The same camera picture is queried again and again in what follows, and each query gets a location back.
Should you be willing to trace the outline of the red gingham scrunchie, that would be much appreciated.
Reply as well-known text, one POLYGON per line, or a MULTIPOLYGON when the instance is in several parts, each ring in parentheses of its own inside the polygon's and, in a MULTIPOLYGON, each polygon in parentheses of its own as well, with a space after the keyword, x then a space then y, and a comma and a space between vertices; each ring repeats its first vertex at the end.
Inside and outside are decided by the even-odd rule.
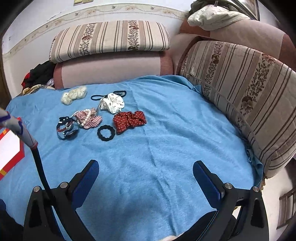
POLYGON ((102 117, 96 115, 95 108, 76 111, 72 117, 78 123, 79 127, 85 130, 95 128, 102 122, 102 117))

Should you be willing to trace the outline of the red polka dot scrunchie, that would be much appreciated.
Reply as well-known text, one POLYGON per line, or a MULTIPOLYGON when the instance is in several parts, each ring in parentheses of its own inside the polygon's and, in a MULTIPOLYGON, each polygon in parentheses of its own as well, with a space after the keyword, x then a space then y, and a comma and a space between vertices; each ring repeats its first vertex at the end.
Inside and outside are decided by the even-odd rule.
POLYGON ((135 128, 138 126, 143 126, 147 123, 145 114, 142 111, 131 111, 120 112, 113 117, 113 123, 116 128, 116 133, 118 135, 122 134, 129 128, 135 128))

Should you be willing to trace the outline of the white polka dot scrunchie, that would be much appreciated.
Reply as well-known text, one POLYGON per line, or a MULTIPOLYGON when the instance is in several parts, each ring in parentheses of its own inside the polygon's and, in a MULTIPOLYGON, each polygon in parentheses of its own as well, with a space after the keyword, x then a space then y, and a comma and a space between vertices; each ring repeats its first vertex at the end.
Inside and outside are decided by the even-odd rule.
POLYGON ((116 114, 122 111, 125 107, 123 98, 119 95, 110 93, 106 98, 102 99, 100 110, 106 110, 111 114, 116 114))

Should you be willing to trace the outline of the silver hair clip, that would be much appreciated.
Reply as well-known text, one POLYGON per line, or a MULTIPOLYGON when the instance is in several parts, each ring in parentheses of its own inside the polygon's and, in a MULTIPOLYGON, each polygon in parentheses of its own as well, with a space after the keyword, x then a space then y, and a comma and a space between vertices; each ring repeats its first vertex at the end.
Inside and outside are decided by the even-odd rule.
POLYGON ((98 104, 98 107, 96 108, 96 115, 98 115, 98 113, 100 111, 101 103, 102 103, 102 99, 100 99, 99 104, 98 104))

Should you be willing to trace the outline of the red white jewelry box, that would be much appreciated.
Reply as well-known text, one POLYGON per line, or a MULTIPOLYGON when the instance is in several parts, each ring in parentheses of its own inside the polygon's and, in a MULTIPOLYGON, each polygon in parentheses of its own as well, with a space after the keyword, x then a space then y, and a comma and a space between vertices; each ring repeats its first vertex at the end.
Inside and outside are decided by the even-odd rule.
POLYGON ((8 128, 1 128, 0 180, 25 157, 24 143, 8 128))

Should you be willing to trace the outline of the cream polka dot scrunchie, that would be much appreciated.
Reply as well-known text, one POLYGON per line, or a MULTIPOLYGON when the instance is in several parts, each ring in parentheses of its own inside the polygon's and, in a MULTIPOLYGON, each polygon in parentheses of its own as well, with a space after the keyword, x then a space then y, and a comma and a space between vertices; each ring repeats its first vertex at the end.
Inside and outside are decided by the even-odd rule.
POLYGON ((86 86, 79 86, 71 89, 69 92, 64 92, 61 97, 61 102, 65 105, 70 105, 76 99, 82 99, 87 94, 86 86))

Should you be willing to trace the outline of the striped floral pillow right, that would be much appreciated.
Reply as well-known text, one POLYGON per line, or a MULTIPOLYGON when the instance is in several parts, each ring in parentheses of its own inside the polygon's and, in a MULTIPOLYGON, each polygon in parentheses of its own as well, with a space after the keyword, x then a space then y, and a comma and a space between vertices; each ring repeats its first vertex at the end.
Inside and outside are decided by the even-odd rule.
POLYGON ((196 42, 180 75, 200 85, 241 130, 267 178, 295 155, 295 72, 281 61, 242 45, 196 42))

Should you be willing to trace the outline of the striped floral pillow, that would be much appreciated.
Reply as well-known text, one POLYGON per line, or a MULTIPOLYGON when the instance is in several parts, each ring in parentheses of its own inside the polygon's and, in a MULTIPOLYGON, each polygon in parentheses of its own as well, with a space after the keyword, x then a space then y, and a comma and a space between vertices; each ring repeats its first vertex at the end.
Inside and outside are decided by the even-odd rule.
POLYGON ((62 30, 53 39, 49 61, 114 52, 153 51, 170 48, 170 36, 158 22, 141 20, 88 23, 62 30))
POLYGON ((196 42, 180 75, 200 85, 241 130, 267 178, 295 155, 295 72, 281 61, 242 45, 196 42))

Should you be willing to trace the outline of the thin black hair elastics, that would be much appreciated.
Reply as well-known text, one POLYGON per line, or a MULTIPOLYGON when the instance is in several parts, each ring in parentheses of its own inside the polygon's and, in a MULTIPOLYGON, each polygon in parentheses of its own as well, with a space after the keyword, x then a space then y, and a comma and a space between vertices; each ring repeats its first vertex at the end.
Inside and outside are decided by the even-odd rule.
MULTIPOLYGON (((126 96, 126 91, 125 90, 116 90, 114 92, 112 92, 113 94, 116 94, 116 95, 119 95, 121 97, 125 97, 126 96)), ((106 98, 108 96, 107 95, 99 95, 99 94, 95 94, 95 95, 92 95, 91 96, 91 100, 93 101, 99 101, 101 100, 102 98, 106 98)))

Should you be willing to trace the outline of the dark clothes pile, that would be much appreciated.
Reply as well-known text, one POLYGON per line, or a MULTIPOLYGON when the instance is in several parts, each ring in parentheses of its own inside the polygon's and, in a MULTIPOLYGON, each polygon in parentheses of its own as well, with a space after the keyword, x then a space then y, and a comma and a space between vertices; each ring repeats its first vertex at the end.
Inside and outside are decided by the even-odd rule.
POLYGON ((23 89, 33 87, 37 84, 45 85, 53 78, 56 63, 46 61, 31 69, 22 82, 23 89))

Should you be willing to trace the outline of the pink quilt stack right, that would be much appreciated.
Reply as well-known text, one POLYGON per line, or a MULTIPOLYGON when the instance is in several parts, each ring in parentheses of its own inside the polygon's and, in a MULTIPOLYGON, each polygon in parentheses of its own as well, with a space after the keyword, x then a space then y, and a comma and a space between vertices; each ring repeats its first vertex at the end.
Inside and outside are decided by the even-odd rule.
POLYGON ((256 20, 241 20, 218 30, 206 31, 190 26, 184 20, 179 33, 172 38, 169 53, 174 74, 180 73, 181 64, 189 49, 197 42, 215 40, 243 45, 272 56, 295 70, 295 46, 282 30, 256 20))

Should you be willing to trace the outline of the striped floral pillow back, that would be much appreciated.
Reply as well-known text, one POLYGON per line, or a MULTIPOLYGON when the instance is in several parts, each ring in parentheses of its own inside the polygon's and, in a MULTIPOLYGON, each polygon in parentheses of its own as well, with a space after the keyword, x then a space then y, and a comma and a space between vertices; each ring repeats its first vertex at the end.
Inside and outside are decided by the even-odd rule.
POLYGON ((170 48, 170 36, 158 22, 141 20, 88 23, 62 30, 53 39, 49 61, 114 52, 153 51, 170 48))

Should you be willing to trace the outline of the white cloth bundle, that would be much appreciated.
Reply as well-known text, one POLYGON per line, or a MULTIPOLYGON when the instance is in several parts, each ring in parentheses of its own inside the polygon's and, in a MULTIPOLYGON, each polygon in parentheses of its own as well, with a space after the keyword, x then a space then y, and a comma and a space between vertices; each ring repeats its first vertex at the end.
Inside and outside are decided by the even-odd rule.
POLYGON ((187 22, 191 27, 198 26, 203 30, 213 31, 241 20, 250 20, 250 17, 239 11, 229 11, 221 6, 209 4, 192 13, 187 22))

